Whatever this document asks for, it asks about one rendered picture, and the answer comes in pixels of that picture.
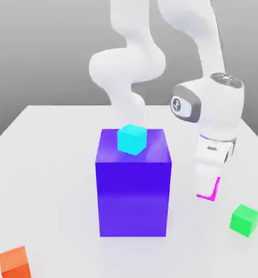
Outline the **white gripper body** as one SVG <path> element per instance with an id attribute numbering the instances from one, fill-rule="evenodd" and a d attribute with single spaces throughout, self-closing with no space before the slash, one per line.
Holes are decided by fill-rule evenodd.
<path id="1" fill-rule="evenodd" d="M 195 157 L 199 163 L 220 167 L 225 164 L 227 153 L 225 143 L 198 137 Z"/>

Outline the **small magenta cube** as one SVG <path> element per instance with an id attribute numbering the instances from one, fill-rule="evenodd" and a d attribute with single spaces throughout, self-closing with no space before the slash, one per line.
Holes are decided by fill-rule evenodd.
<path id="1" fill-rule="evenodd" d="M 202 198 L 205 200 L 209 200 L 209 201 L 215 201 L 216 200 L 216 195 L 218 192 L 218 188 L 219 188 L 219 183 L 220 183 L 220 177 L 217 178 L 214 189 L 212 191 L 212 194 L 210 196 L 203 196 L 201 194 L 197 194 L 196 197 L 197 198 Z"/>

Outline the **small green cube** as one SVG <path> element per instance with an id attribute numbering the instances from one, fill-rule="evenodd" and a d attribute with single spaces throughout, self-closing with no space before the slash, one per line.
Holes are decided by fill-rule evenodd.
<path id="1" fill-rule="evenodd" d="M 232 213 L 229 228 L 249 237 L 256 229 L 258 223 L 258 211 L 243 204 Z"/>

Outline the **small cyan cube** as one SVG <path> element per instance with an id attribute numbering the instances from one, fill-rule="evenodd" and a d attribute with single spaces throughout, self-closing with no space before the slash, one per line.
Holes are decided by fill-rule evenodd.
<path id="1" fill-rule="evenodd" d="M 147 147 L 147 129 L 127 124 L 117 131 L 117 149 L 127 154 L 138 155 Z"/>

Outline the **small orange cube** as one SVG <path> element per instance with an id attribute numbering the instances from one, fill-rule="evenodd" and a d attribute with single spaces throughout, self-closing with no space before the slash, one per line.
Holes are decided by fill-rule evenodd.
<path id="1" fill-rule="evenodd" d="M 25 246 L 0 254 L 2 278 L 32 278 Z"/>

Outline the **large purple box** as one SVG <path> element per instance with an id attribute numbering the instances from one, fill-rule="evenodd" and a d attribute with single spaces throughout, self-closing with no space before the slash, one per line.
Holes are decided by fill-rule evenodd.
<path id="1" fill-rule="evenodd" d="M 100 236 L 164 237 L 172 171 L 164 131 L 149 129 L 134 156 L 117 149 L 116 129 L 103 129 L 95 166 Z"/>

